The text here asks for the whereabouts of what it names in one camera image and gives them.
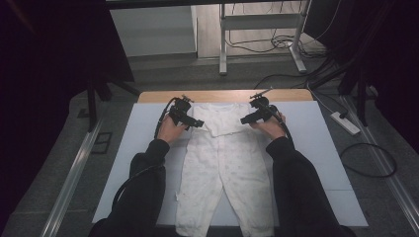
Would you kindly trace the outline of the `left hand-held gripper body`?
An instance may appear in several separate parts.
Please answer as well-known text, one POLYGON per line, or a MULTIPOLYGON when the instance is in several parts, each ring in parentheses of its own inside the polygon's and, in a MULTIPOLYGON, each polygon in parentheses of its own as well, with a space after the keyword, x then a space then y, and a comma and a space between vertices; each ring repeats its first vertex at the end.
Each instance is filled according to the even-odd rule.
POLYGON ((186 125, 193 124, 192 119, 188 116, 191 102, 192 100, 185 95, 175 99, 174 105, 169 110, 169 117, 175 124, 178 124, 179 122, 186 125))

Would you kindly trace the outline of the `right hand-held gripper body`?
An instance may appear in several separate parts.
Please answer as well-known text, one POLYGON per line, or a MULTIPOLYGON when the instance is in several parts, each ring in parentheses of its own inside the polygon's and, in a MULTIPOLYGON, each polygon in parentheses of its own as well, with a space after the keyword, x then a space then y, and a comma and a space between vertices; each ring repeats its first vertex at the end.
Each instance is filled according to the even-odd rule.
POLYGON ((250 105, 252 108, 256 109, 254 113, 258 113, 263 121, 268 120, 270 117, 278 119, 277 110, 270 105, 269 99, 265 97, 265 94, 269 91, 271 91, 271 89, 256 93, 250 97, 250 105))

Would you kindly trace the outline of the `white baby romper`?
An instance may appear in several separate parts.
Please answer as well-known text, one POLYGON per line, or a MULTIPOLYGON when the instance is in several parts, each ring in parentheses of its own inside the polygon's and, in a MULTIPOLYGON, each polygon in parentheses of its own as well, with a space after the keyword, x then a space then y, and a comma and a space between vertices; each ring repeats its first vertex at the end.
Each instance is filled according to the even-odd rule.
POLYGON ((206 237, 222 195, 232 206, 243 237, 272 237, 271 183, 254 130, 240 122, 244 104, 204 104, 193 117, 204 125, 192 130, 177 192, 176 232, 206 237))

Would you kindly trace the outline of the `person's right hand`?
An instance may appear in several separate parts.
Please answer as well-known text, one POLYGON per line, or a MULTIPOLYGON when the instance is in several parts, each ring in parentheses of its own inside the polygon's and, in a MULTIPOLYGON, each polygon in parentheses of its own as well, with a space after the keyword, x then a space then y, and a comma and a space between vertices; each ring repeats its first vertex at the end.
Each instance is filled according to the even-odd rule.
POLYGON ((284 137, 286 135, 286 132, 274 117, 270 117, 268 120, 263 122, 251 123, 250 126, 253 129, 258 129, 262 131, 272 140, 275 140, 279 137, 284 137))

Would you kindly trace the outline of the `person's left hand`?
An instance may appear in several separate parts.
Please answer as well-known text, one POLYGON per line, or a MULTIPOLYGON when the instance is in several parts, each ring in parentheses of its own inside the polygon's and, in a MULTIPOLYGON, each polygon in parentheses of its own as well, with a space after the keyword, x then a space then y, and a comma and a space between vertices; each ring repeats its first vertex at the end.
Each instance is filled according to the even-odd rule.
POLYGON ((176 125, 170 116, 165 116, 157 133, 157 138, 167 143, 174 142, 186 129, 185 124, 176 125))

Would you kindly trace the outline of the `light blue mat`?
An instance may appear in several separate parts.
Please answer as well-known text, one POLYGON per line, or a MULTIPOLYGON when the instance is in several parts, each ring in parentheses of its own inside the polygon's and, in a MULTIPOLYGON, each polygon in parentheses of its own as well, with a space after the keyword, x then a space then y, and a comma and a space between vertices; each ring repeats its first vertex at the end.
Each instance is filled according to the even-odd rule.
MULTIPOLYGON (((367 226, 318 104, 314 101, 276 102, 275 106, 286 115, 296 150, 315 167, 339 223, 349 227, 367 226)), ((106 218, 111 212, 114 196, 128 178, 132 157, 148 147, 164 108, 163 103, 138 103, 133 106, 93 222, 106 218)), ((183 133, 166 156, 166 192, 158 217, 160 225, 175 223, 176 194, 181 184, 183 161, 190 135, 189 131, 183 133)))

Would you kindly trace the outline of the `white power strip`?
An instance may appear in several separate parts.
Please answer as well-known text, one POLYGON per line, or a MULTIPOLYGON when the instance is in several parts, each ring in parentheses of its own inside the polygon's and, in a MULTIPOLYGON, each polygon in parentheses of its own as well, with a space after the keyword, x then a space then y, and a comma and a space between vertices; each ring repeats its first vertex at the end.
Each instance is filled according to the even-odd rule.
POLYGON ((356 135, 361 132, 351 121, 349 121, 342 114, 335 112, 330 116, 334 121, 341 125, 351 135, 356 135))

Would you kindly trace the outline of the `grey board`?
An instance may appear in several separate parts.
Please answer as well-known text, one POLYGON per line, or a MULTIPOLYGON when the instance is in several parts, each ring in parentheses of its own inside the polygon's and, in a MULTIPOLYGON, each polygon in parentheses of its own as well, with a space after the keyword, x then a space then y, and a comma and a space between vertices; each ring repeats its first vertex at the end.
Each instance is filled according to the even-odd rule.
POLYGON ((197 51, 194 6, 112 10, 111 16, 128 57, 197 51))

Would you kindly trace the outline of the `black floor socket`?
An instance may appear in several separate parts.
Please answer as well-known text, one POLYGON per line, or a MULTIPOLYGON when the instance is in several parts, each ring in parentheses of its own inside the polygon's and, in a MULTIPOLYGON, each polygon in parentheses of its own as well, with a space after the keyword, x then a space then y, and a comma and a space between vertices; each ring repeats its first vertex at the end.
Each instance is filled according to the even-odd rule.
POLYGON ((112 142, 112 136, 113 134, 111 132, 99 132, 95 139, 91 153, 99 155, 107 154, 112 142))

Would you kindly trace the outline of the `black tripod stand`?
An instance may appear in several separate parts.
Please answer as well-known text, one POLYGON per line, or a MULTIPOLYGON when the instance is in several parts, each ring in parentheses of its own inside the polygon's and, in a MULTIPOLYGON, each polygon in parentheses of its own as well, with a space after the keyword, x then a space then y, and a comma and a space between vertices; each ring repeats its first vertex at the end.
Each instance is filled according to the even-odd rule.
POLYGON ((344 77, 338 86, 338 94, 340 96, 348 96, 354 88, 356 88, 356 114, 363 126, 367 126, 366 119, 366 100, 367 95, 367 80, 365 77, 365 70, 360 57, 353 57, 348 62, 341 65, 335 71, 332 71, 320 79, 306 84, 307 88, 316 89, 321 85, 329 82, 338 75, 343 74, 344 77))
POLYGON ((96 124, 98 123, 98 115, 96 109, 96 96, 99 96, 99 99, 103 102, 108 102, 112 99, 112 92, 109 87, 109 83, 116 85, 117 87, 133 94, 134 96, 139 97, 140 92, 131 87, 128 83, 118 80, 109 75, 101 75, 96 78, 89 78, 87 80, 87 101, 88 101, 88 111, 89 111, 89 128, 88 131, 91 132, 96 124))

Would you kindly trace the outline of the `white metal stand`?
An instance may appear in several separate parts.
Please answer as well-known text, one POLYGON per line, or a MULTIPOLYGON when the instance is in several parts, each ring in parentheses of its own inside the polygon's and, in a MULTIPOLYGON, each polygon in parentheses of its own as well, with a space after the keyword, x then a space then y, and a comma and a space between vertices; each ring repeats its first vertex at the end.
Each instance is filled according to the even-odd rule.
POLYGON ((219 55, 219 74, 227 74, 227 55, 225 36, 227 31, 246 31, 246 30, 268 30, 268 29, 295 29, 293 41, 287 43, 289 52, 293 57, 297 71, 301 74, 306 73, 298 49, 298 43, 305 24, 306 17, 310 9, 311 0, 305 0, 305 4, 299 13, 286 14, 266 14, 266 15, 225 15, 225 5, 220 4, 220 55, 219 55))

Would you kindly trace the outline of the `black curtain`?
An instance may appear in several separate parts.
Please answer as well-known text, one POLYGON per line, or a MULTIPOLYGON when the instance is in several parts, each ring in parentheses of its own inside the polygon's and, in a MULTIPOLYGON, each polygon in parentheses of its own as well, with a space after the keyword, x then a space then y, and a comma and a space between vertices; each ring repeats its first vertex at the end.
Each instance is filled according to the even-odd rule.
POLYGON ((309 84, 344 78, 377 90, 377 108, 419 153, 419 0, 311 0, 304 32, 328 49, 339 67, 309 84))
POLYGON ((106 0, 0 0, 0 232, 44 163, 70 100, 133 76, 106 0))

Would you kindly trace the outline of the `aluminium floor rail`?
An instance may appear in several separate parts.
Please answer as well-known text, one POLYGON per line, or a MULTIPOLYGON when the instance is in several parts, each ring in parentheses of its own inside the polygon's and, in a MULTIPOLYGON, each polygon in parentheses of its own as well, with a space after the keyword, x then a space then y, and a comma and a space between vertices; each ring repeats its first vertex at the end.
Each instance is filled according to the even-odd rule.
POLYGON ((40 237, 56 237, 102 124, 103 120, 99 119, 93 128, 86 133, 40 237))
MULTIPOLYGON (((366 143, 377 145, 377 140, 371 130, 365 126, 357 117, 356 106, 348 96, 340 96, 340 101, 349 110, 349 117, 353 123, 360 129, 361 137, 366 143)), ((390 163, 385 160, 383 151, 371 150, 374 161, 381 172, 390 171, 390 163)), ((399 204, 402 212, 404 213, 407 221, 409 222, 416 237, 419 237, 419 206, 414 202, 410 192, 400 181, 399 177, 394 174, 389 178, 385 178, 393 196, 399 204)))

